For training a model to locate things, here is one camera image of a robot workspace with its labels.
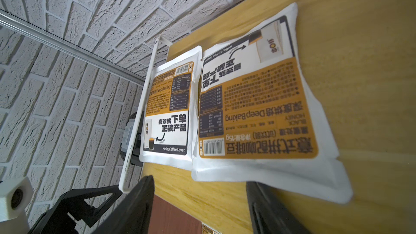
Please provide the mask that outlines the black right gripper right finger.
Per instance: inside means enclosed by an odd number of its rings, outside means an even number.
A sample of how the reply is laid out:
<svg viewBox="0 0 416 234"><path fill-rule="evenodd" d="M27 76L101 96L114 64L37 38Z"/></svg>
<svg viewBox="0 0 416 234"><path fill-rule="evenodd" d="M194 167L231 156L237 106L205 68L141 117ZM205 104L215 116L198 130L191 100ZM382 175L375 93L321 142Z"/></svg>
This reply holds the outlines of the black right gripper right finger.
<svg viewBox="0 0 416 234"><path fill-rule="evenodd" d="M259 182L247 182L246 192L255 234L310 233L277 198L272 187Z"/></svg>

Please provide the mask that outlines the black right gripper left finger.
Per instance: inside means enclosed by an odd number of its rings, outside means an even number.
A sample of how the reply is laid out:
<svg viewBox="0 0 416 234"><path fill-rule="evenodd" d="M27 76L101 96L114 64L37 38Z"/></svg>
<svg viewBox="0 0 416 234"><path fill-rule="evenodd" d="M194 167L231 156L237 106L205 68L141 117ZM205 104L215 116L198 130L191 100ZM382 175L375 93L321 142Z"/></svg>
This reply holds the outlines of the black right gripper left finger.
<svg viewBox="0 0 416 234"><path fill-rule="evenodd" d="M147 234L154 200L154 177L145 176L97 227L95 234Z"/></svg>

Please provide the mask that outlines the yellow coffee bag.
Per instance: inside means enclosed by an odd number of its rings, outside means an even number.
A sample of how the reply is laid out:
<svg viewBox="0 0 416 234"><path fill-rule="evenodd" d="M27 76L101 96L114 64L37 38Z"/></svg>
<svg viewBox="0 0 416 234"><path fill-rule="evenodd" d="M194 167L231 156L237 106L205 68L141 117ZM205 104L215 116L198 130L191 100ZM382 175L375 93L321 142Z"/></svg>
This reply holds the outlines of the yellow coffee bag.
<svg viewBox="0 0 416 234"><path fill-rule="evenodd" d="M196 182L259 182L338 204L353 189L301 70L292 3L203 54Z"/></svg>
<svg viewBox="0 0 416 234"><path fill-rule="evenodd" d="M151 73L141 136L142 162L192 169L202 55L198 45Z"/></svg>
<svg viewBox="0 0 416 234"><path fill-rule="evenodd" d="M205 223L201 224L201 232L202 234L221 234L221 232L213 229L212 227L206 225Z"/></svg>

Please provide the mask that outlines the white frame wooden two-tier shelf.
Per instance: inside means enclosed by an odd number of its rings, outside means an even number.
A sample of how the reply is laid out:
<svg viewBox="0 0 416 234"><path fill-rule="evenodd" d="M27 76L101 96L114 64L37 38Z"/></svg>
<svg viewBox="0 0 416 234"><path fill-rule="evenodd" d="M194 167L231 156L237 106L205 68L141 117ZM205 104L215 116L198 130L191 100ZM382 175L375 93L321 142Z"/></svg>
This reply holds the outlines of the white frame wooden two-tier shelf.
<svg viewBox="0 0 416 234"><path fill-rule="evenodd" d="M169 59L240 37L291 3L301 72L353 197L272 193L313 234L415 233L416 0L245 0L175 43Z"/></svg>

